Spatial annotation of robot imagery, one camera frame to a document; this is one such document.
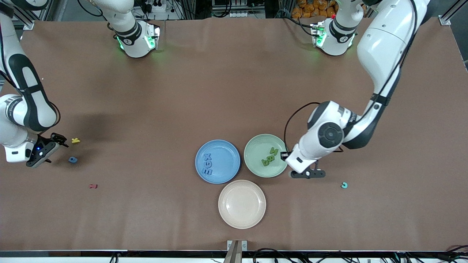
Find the blue plate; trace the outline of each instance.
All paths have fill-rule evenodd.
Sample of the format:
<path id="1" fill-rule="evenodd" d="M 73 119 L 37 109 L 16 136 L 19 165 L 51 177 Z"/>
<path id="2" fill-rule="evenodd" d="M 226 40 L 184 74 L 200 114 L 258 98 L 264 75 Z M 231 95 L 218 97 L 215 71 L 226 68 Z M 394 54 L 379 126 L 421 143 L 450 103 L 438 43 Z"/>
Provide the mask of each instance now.
<path id="1" fill-rule="evenodd" d="M 241 156 L 232 143 L 212 140 L 205 143 L 195 157 L 195 168 L 209 183 L 226 183 L 234 178 L 241 167 Z"/>

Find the black cable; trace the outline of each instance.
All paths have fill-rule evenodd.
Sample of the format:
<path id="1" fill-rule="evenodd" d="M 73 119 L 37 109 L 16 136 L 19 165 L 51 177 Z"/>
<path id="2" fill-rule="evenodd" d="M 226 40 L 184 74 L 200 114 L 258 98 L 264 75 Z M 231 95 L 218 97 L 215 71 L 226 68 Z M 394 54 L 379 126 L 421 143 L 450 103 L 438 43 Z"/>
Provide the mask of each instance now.
<path id="1" fill-rule="evenodd" d="M 413 258 L 415 258 L 419 263 L 425 263 L 424 261 L 422 261 L 421 259 L 419 259 L 419 257 L 416 257 L 416 256 L 411 255 L 411 254 L 410 254 L 410 256 L 412 256 Z"/>
<path id="2" fill-rule="evenodd" d="M 398 255 L 397 255 L 395 252 L 393 252 L 393 255 L 395 255 L 395 259 L 392 258 L 392 257 L 391 257 L 390 259 L 391 259 L 394 263 L 401 263 L 402 260 L 398 257 Z"/>
<path id="3" fill-rule="evenodd" d="M 179 10 L 179 13 L 180 13 L 180 15 L 183 17 L 183 19 L 184 19 L 184 20 L 187 20 L 187 19 L 185 18 L 185 15 L 184 15 L 184 14 L 182 13 L 182 11 L 180 10 L 179 5 L 178 5 L 178 4 L 175 4 L 175 5 L 177 6 L 177 10 Z"/>
<path id="4" fill-rule="evenodd" d="M 353 258 L 348 258 L 348 257 L 341 257 L 344 261 L 348 262 L 348 263 L 360 263 L 360 262 L 356 262 L 353 260 Z"/>
<path id="5" fill-rule="evenodd" d="M 296 25 L 299 25 L 299 26 L 302 26 L 302 27 L 305 27 L 305 28 L 312 28 L 312 27 L 313 27 L 313 26 L 311 26 L 311 25 L 306 25 L 306 24 L 302 24 L 302 23 L 300 23 L 300 22 L 297 22 L 296 20 L 294 20 L 294 19 L 292 19 L 292 18 L 290 18 L 290 17 L 285 17 L 285 16 L 283 16 L 283 17 L 280 17 L 280 18 L 290 20 L 290 21 L 292 21 L 293 23 L 295 23 Z"/>
<path id="6" fill-rule="evenodd" d="M 0 72 L 0 74 L 8 83 L 10 83 L 11 86 L 15 87 L 15 84 L 5 75 L 5 73 Z"/>
<path id="7" fill-rule="evenodd" d="M 315 263 L 320 263 L 322 262 L 323 260 L 325 260 L 326 258 L 328 257 L 331 257 L 332 255 L 331 254 L 326 254 L 325 256 L 323 256 L 323 258 L 319 259 L 319 261 L 315 262 Z"/>
<path id="8" fill-rule="evenodd" d="M 59 108 L 58 108 L 53 102 L 50 102 L 50 103 L 55 107 L 55 109 L 57 110 L 57 113 L 58 113 L 58 120 L 57 120 L 57 122 L 56 122 L 54 125 L 52 125 L 52 126 L 50 127 L 50 128 L 52 128 L 52 127 L 54 127 L 55 125 L 59 124 L 60 120 L 62 119 L 62 113 L 60 113 Z"/>
<path id="9" fill-rule="evenodd" d="M 93 14 L 91 12 L 89 12 L 88 10 L 86 10 L 86 8 L 81 4 L 80 0 L 76 0 L 78 2 L 78 4 L 80 5 L 81 9 L 83 9 L 86 13 L 92 15 L 92 16 L 95 16 L 95 17 L 104 17 L 104 15 L 102 14 L 102 10 L 99 9 L 99 14 Z"/>
<path id="10" fill-rule="evenodd" d="M 286 147 L 286 151 L 289 152 L 288 150 L 288 144 L 286 143 L 286 129 L 288 128 L 288 124 L 289 122 L 291 121 L 291 119 L 294 117 L 294 115 L 296 115 L 300 110 L 302 110 L 303 108 L 309 106 L 309 105 L 312 105 L 312 104 L 316 104 L 316 105 L 320 105 L 320 102 L 309 102 L 307 103 L 306 105 L 300 107 L 299 109 L 297 109 L 288 119 L 288 121 L 286 122 L 286 125 L 285 125 L 285 132 L 283 134 L 283 141 L 285 142 L 285 147 Z"/>
<path id="11" fill-rule="evenodd" d="M 112 260 L 115 258 L 115 262 L 114 263 L 118 263 L 118 257 L 120 256 L 120 253 L 114 253 L 112 254 L 112 257 L 110 258 L 110 261 L 109 263 L 112 263 Z"/>
<path id="12" fill-rule="evenodd" d="M 283 253 L 279 252 L 279 251 L 276 250 L 276 249 L 272 249 L 272 248 L 261 248 L 261 249 L 255 250 L 254 255 L 253 255 L 253 257 L 252 257 L 253 263 L 257 263 L 257 261 L 256 261 L 256 255 L 257 255 L 257 253 L 258 253 L 258 252 L 261 252 L 261 251 L 265 251 L 265 250 L 269 250 L 269 251 L 276 252 L 276 253 L 280 254 L 283 258 L 289 260 L 291 263 L 297 263 L 297 262 L 295 262 L 294 260 L 292 260 L 290 257 L 285 256 Z"/>
<path id="13" fill-rule="evenodd" d="M 456 247 L 454 249 L 448 250 L 447 252 L 455 252 L 455 251 L 460 250 L 462 248 L 468 248 L 468 245 L 459 246 L 459 247 Z"/>
<path id="14" fill-rule="evenodd" d="M 339 151 L 336 150 L 336 151 L 333 151 L 333 152 L 334 152 L 334 153 L 342 153 L 342 152 L 344 152 L 344 150 L 341 148 L 341 146 L 338 146 L 338 149 L 340 149 L 340 150 L 339 150 Z"/>
<path id="15" fill-rule="evenodd" d="M 317 34 L 312 34 L 312 33 L 307 32 L 307 30 L 304 28 L 304 24 L 300 22 L 299 18 L 297 19 L 297 21 L 299 22 L 300 28 L 302 28 L 302 30 L 304 30 L 306 34 L 308 34 L 309 36 L 313 36 L 313 37 L 319 37 L 319 35 Z"/>
<path id="16" fill-rule="evenodd" d="M 226 0 L 226 1 L 227 1 L 226 2 L 226 9 L 224 10 L 223 14 L 222 15 L 213 14 L 214 17 L 223 18 L 223 17 L 227 16 L 231 12 L 232 2 L 231 2 L 231 0 Z"/>
<path id="17" fill-rule="evenodd" d="M 390 81 L 390 79 L 392 78 L 393 74 L 395 73 L 396 69 L 398 68 L 398 65 L 400 65 L 400 67 L 402 66 L 402 63 L 404 62 L 405 58 L 406 58 L 406 55 L 408 54 L 408 51 L 410 50 L 410 47 L 411 47 L 411 44 L 413 44 L 413 40 L 414 40 L 414 37 L 416 35 L 416 27 L 417 27 L 417 9 L 416 9 L 416 4 L 414 3 L 414 0 L 410 0 L 411 1 L 411 4 L 413 6 L 413 14 L 414 14 L 414 27 L 413 27 L 413 32 L 411 34 L 411 38 L 408 42 L 408 45 L 406 46 L 405 48 L 405 54 L 401 56 L 400 60 L 398 61 L 398 63 L 395 65 L 395 68 L 393 68 L 392 72 L 390 73 L 390 75 L 388 76 L 387 80 L 385 81 L 385 83 L 383 84 L 382 88 L 380 89 L 379 93 L 377 94 L 377 96 L 375 96 L 375 99 L 373 100 L 372 104 L 370 105 L 370 107 L 365 111 L 365 113 L 362 115 L 362 117 L 357 120 L 353 125 L 357 125 L 360 121 L 362 121 L 364 119 L 364 117 L 371 111 L 371 109 L 373 108 L 374 104 L 376 103 L 377 99 L 380 97 L 380 95 L 382 94 L 385 86 L 388 84 L 388 82 Z"/>
<path id="18" fill-rule="evenodd" d="M 195 13 L 193 13 L 192 11 L 190 11 L 189 9 L 187 9 L 186 7 L 184 7 L 184 6 L 182 5 L 182 3 L 180 3 L 180 6 L 182 6 L 182 9 L 183 9 L 183 10 L 185 10 L 185 11 L 189 12 L 190 14 L 192 14 L 193 17 L 197 16 Z"/>

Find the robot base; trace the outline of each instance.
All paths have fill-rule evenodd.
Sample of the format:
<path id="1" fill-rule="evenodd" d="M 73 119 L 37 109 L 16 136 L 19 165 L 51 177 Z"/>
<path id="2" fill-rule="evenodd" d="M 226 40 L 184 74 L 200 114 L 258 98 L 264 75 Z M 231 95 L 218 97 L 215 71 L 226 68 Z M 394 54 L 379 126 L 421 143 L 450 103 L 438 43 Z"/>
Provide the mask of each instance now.
<path id="1" fill-rule="evenodd" d="M 342 37 L 338 40 L 329 32 L 332 22 L 333 19 L 327 18 L 325 21 L 311 24 L 312 43 L 315 47 L 331 56 L 343 55 L 351 47 L 356 34 L 353 34 L 351 37 Z"/>
<path id="2" fill-rule="evenodd" d="M 158 26 L 146 23 L 144 21 L 137 21 L 143 29 L 141 35 L 132 43 L 128 39 L 117 40 L 120 43 L 120 48 L 132 58 L 140 58 L 148 54 L 153 49 L 158 49 L 158 41 L 160 35 L 160 28 Z"/>

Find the wire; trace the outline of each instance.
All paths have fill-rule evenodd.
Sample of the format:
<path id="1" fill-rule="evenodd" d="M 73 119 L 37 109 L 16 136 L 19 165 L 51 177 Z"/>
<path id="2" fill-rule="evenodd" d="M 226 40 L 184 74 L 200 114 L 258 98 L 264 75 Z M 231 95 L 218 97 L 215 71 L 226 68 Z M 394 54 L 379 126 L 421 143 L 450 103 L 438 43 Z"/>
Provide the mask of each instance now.
<path id="1" fill-rule="evenodd" d="M 180 6 L 182 7 L 183 10 L 189 12 L 190 14 L 192 14 L 194 17 L 196 16 L 195 13 L 193 13 L 192 11 L 190 11 L 189 9 L 187 9 L 186 7 L 183 6 L 183 2 L 180 2 Z"/>
<path id="2" fill-rule="evenodd" d="M 302 24 L 302 23 L 297 22 L 296 20 L 294 20 L 294 19 L 292 19 L 292 18 L 290 18 L 290 17 L 285 17 L 285 16 L 283 16 L 283 17 L 280 17 L 280 18 L 288 19 L 288 20 L 292 21 L 293 23 L 295 23 L 296 25 L 300 25 L 300 26 L 305 27 L 305 28 L 312 28 L 311 25 Z"/>
<path id="3" fill-rule="evenodd" d="M 419 259 L 419 257 L 415 257 L 415 256 L 412 256 L 413 258 L 415 258 L 416 260 L 419 261 L 419 263 L 425 263 L 424 261 L 422 261 L 421 259 Z"/>
<path id="4" fill-rule="evenodd" d="M 109 263 L 112 263 L 112 260 L 115 258 L 115 262 L 114 263 L 118 263 L 118 257 L 120 256 L 120 253 L 114 253 L 112 254 L 112 257 L 110 258 L 110 261 Z"/>
<path id="5" fill-rule="evenodd" d="M 393 68 L 391 74 L 388 76 L 387 80 L 385 81 L 385 83 L 383 84 L 382 88 L 380 89 L 379 93 L 377 94 L 377 96 L 375 96 L 372 104 L 369 106 L 369 108 L 364 112 L 364 114 L 362 115 L 362 117 L 357 120 L 353 125 L 357 125 L 360 121 L 362 121 L 364 119 L 364 117 L 371 111 L 371 109 L 373 108 L 374 104 L 376 103 L 377 101 L 377 98 L 382 94 L 385 86 L 388 84 L 388 82 L 390 81 L 390 79 L 392 78 L 393 74 L 395 73 L 396 69 L 398 68 L 398 65 L 400 65 L 400 67 L 403 65 L 403 62 L 406 58 L 406 55 L 408 54 L 408 51 L 410 50 L 410 47 L 411 47 L 411 44 L 413 44 L 413 40 L 414 40 L 414 37 L 416 35 L 416 28 L 417 28 L 417 9 L 416 9 L 416 4 L 414 3 L 414 0 L 410 0 L 411 1 L 411 4 L 413 6 L 413 14 L 414 14 L 414 27 L 413 27 L 413 32 L 411 34 L 411 38 L 409 39 L 409 42 L 408 42 L 408 45 L 406 46 L 405 48 L 405 54 L 403 56 L 401 56 L 400 60 L 398 61 L 398 63 L 395 65 L 395 67 Z"/>
<path id="6" fill-rule="evenodd" d="M 291 17 L 291 13 L 286 8 L 283 8 L 283 9 L 278 10 L 278 12 L 276 12 L 276 15 L 274 18 L 279 18 L 281 12 L 285 14 L 285 17 Z"/>
<path id="7" fill-rule="evenodd" d="M 299 18 L 297 19 L 297 21 L 299 22 L 300 28 L 302 28 L 302 30 L 304 30 L 306 34 L 308 34 L 309 36 L 313 36 L 313 37 L 319 37 L 319 35 L 317 34 L 312 34 L 312 33 L 307 32 L 307 30 L 304 28 L 304 25 L 300 22 Z"/>
<path id="8" fill-rule="evenodd" d="M 343 259 L 347 263 L 360 263 L 359 258 L 357 258 L 358 262 L 354 261 L 353 258 L 348 258 L 348 257 L 341 257 L 341 259 Z"/>
<path id="9" fill-rule="evenodd" d="M 288 119 L 288 121 L 286 122 L 286 125 L 285 125 L 285 132 L 283 134 L 283 141 L 285 142 L 285 147 L 286 147 L 286 151 L 289 152 L 288 150 L 288 144 L 286 143 L 286 129 L 288 128 L 288 124 L 289 122 L 291 121 L 291 119 L 294 117 L 294 115 L 296 115 L 300 110 L 302 110 L 303 108 L 309 106 L 309 105 L 312 105 L 312 104 L 316 104 L 316 105 L 320 105 L 320 102 L 309 102 L 307 103 L 306 105 L 300 107 L 299 109 L 297 109 Z"/>
<path id="10" fill-rule="evenodd" d="M 231 8 L 232 8 L 232 2 L 231 0 L 226 0 L 226 9 L 224 10 L 223 14 L 222 15 L 215 15 L 213 14 L 214 17 L 219 17 L 219 18 L 223 18 L 225 16 L 227 16 L 230 12 L 231 12 Z"/>
<path id="11" fill-rule="evenodd" d="M 253 7 L 250 7 L 250 9 L 252 9 L 252 14 L 254 14 L 255 18 L 256 18 L 256 19 L 260 19 L 260 18 L 258 18 L 258 16 L 255 14 L 254 8 L 253 8 Z"/>
<path id="12" fill-rule="evenodd" d="M 339 150 L 339 151 L 336 150 L 336 151 L 333 151 L 333 152 L 334 152 L 334 153 L 342 153 L 342 152 L 344 152 L 344 150 L 343 150 L 343 148 L 341 148 L 341 146 L 338 146 L 338 149 L 340 149 L 340 150 Z"/>
<path id="13" fill-rule="evenodd" d="M 181 16 L 184 20 L 186 20 L 186 19 L 185 19 L 185 15 L 184 15 L 184 14 L 182 13 L 182 11 L 180 10 L 179 5 L 178 5 L 177 3 L 174 3 L 174 1 L 175 1 L 175 0 L 173 0 L 172 3 L 173 3 L 174 5 L 177 6 L 177 10 L 179 10 L 180 16 Z"/>
<path id="14" fill-rule="evenodd" d="M 58 120 L 57 120 L 57 122 L 56 122 L 54 125 L 52 125 L 52 126 L 50 127 L 50 128 L 52 128 L 52 127 L 54 127 L 55 125 L 59 124 L 60 120 L 62 119 L 62 113 L 60 113 L 59 108 L 58 108 L 53 102 L 50 102 L 50 103 L 55 107 L 55 109 L 57 110 L 57 113 L 58 113 Z"/>
<path id="15" fill-rule="evenodd" d="M 468 245 L 459 246 L 459 247 L 456 247 L 454 249 L 448 250 L 447 252 L 455 252 L 455 251 L 460 250 L 462 248 L 468 248 Z"/>
<path id="16" fill-rule="evenodd" d="M 0 74 L 8 83 L 10 83 L 11 86 L 15 87 L 15 84 L 5 75 L 5 73 L 0 72 Z"/>
<path id="17" fill-rule="evenodd" d="M 322 262 L 323 260 L 325 260 L 327 257 L 330 257 L 331 255 L 326 255 L 324 256 L 323 258 L 319 259 L 319 261 L 315 262 L 315 263 L 320 263 Z"/>
<path id="18" fill-rule="evenodd" d="M 95 17 L 100 17 L 100 16 L 104 17 L 104 15 L 102 14 L 102 10 L 98 9 L 100 13 L 99 13 L 99 14 L 93 14 L 93 13 L 89 12 L 89 11 L 81 4 L 80 0 L 76 0 L 76 1 L 77 1 L 78 4 L 80 5 L 81 9 L 83 9 L 86 13 L 88 13 L 88 14 L 90 14 L 90 15 L 92 15 L 92 16 L 95 16 Z"/>
<path id="19" fill-rule="evenodd" d="M 295 262 L 294 260 L 292 260 L 290 257 L 285 256 L 283 253 L 279 252 L 279 251 L 276 250 L 276 249 L 272 249 L 272 248 L 261 248 L 261 249 L 255 250 L 254 255 L 253 255 L 253 257 L 252 257 L 253 263 L 257 263 L 257 261 L 256 261 L 257 253 L 258 253 L 258 252 L 261 252 L 261 251 L 264 251 L 264 250 L 274 251 L 274 252 L 280 254 L 283 258 L 289 260 L 291 263 L 297 263 L 297 262 Z"/>

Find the metal frame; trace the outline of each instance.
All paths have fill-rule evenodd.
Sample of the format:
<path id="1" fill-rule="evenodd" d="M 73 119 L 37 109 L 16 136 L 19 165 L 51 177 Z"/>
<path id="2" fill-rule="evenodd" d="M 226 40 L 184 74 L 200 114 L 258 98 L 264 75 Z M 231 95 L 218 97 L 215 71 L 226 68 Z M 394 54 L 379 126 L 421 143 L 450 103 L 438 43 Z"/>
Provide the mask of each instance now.
<path id="1" fill-rule="evenodd" d="M 259 3 L 253 7 L 250 7 L 247 5 L 247 0 L 229 0 L 231 1 L 231 12 L 252 12 L 255 13 L 257 12 L 265 12 L 265 2 Z M 216 5 L 215 0 L 212 0 L 212 11 L 216 15 L 223 14 L 224 11 L 226 10 L 226 4 L 223 5 Z"/>
<path id="2" fill-rule="evenodd" d="M 51 11 L 51 5 L 53 2 L 54 0 L 49 1 L 47 3 L 47 6 L 43 10 L 41 10 L 39 16 L 37 16 L 32 11 L 27 11 L 18 7 L 13 7 L 13 9 L 15 10 L 14 17 L 18 19 L 18 21 L 13 21 L 15 29 L 32 30 L 34 27 L 34 20 L 46 21 Z"/>
<path id="3" fill-rule="evenodd" d="M 468 0 L 457 0 L 443 15 L 439 15 L 440 25 L 451 25 L 452 23 L 450 22 L 450 18 L 452 18 L 453 15 L 467 2 Z"/>

